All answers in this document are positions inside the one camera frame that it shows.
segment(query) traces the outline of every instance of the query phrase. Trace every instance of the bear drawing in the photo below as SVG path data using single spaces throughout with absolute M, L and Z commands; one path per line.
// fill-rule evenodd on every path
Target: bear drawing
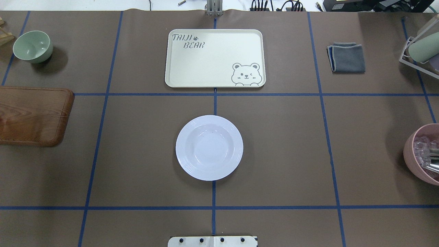
M 262 81 L 262 76 L 259 74 L 259 64 L 252 63 L 251 65 L 241 65 L 239 63 L 233 64 L 232 82 L 236 86 L 257 86 Z

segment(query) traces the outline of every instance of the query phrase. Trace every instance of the bear ear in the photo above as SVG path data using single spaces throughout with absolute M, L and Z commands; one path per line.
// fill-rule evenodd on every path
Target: bear ear
M 257 63 L 252 63 L 252 65 L 250 65 L 250 66 L 259 70 L 259 64 L 257 64 Z
M 240 63 L 235 63 L 233 64 L 233 69 L 237 69 L 239 67 L 241 67 L 242 65 Z

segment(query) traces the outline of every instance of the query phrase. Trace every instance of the white plate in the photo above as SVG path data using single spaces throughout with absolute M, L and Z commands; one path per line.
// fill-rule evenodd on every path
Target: white plate
M 261 87 L 262 34 L 255 29 L 176 29 L 168 36 L 170 87 Z
M 180 166 L 194 178 L 213 181 L 232 173 L 241 161 L 242 137 L 229 120 L 199 116 L 177 137 L 175 151 Z

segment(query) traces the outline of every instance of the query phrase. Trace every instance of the green bowl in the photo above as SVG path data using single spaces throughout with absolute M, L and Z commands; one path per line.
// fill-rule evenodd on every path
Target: green bowl
M 54 47 L 47 33 L 30 31 L 21 35 L 14 43 L 14 55 L 26 62 L 39 63 L 52 55 Z

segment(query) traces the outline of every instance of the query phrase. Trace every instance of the round white plate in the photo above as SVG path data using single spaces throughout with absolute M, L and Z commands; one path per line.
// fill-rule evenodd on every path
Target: round white plate
M 244 149 L 238 129 L 214 115 L 187 123 L 177 137 L 175 151 L 180 166 L 194 178 L 213 181 L 232 173 Z

